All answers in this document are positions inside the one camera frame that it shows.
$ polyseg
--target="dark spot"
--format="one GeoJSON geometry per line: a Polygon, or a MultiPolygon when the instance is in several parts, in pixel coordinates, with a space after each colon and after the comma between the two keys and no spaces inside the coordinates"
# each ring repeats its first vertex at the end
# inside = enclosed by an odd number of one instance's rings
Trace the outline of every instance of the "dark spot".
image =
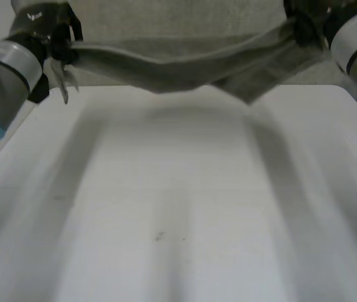
{"type": "Polygon", "coordinates": [[[66,197],[63,196],[63,195],[56,195],[52,199],[55,200],[55,201],[62,201],[62,200],[65,200],[66,197]]]}
{"type": "Polygon", "coordinates": [[[159,242],[164,239],[165,232],[159,232],[156,237],[156,242],[159,242]]]}

